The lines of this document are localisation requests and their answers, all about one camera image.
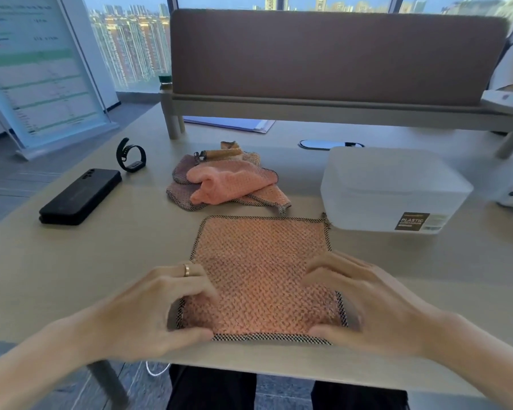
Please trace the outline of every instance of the hand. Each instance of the hand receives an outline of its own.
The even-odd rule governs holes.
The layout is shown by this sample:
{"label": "hand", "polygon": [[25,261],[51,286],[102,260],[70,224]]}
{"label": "hand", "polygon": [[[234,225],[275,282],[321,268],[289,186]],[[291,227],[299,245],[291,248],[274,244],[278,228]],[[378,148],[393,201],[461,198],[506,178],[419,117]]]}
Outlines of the hand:
{"label": "hand", "polygon": [[358,312],[358,329],[315,325],[314,337],[379,354],[424,355],[445,312],[417,297],[385,270],[338,251],[312,259],[304,286],[342,293]]}
{"label": "hand", "polygon": [[213,332],[206,328],[167,330],[171,304],[177,299],[197,294],[211,300],[218,297],[201,265],[191,265],[189,277],[184,272],[184,265],[154,268],[119,295],[66,318],[77,328],[79,338],[86,340],[88,362],[157,358],[210,340]]}

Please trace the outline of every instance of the pink towel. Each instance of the pink towel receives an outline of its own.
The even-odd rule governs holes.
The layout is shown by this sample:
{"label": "pink towel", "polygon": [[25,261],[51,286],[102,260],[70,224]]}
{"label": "pink towel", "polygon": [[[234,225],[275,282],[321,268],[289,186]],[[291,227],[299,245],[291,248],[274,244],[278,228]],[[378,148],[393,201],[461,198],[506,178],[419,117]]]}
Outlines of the pink towel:
{"label": "pink towel", "polygon": [[201,183],[190,197],[192,204],[220,204],[275,184],[278,177],[248,161],[227,159],[201,163],[186,173],[186,179]]}

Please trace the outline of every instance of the black phone case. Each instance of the black phone case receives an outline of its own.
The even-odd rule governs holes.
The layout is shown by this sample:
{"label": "black phone case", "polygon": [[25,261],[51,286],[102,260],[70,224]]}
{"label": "black phone case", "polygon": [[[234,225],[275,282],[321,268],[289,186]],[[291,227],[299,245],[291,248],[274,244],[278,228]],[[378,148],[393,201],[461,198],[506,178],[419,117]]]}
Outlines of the black phone case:
{"label": "black phone case", "polygon": [[40,221],[77,226],[120,183],[118,170],[92,168],[41,208]]}

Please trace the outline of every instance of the brown partition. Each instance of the brown partition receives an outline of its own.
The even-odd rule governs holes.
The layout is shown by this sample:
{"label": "brown partition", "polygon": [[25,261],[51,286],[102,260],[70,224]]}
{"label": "brown partition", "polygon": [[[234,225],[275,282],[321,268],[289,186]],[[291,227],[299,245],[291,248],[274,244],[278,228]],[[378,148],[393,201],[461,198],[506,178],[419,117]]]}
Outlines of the brown partition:
{"label": "brown partition", "polygon": [[498,17],[177,10],[175,93],[474,106],[507,35]]}

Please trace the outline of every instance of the floor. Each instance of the floor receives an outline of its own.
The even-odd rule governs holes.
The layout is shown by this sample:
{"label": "floor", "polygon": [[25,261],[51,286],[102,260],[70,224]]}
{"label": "floor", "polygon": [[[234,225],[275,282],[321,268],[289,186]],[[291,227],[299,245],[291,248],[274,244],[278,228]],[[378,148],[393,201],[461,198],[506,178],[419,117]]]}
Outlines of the floor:
{"label": "floor", "polygon": [[[123,104],[111,111],[110,117],[125,127],[151,107],[151,104]],[[93,138],[30,162],[15,155],[16,148],[13,141],[8,137],[0,138],[0,220],[105,143],[115,133],[116,131]],[[11,344],[0,342],[0,355],[11,347]],[[134,364],[114,362],[113,366],[129,392],[130,408],[165,409],[171,393],[171,383],[167,374],[153,378],[147,374],[143,362]],[[152,363],[150,369],[159,371],[161,366],[161,364]],[[312,386],[313,382],[310,380],[259,375],[255,409],[311,409]],[[497,409],[485,400],[426,393],[410,393],[410,404],[412,410]],[[38,410],[110,408],[110,403],[107,402],[95,379],[85,369],[71,374],[52,393],[34,406],[34,409]]]}

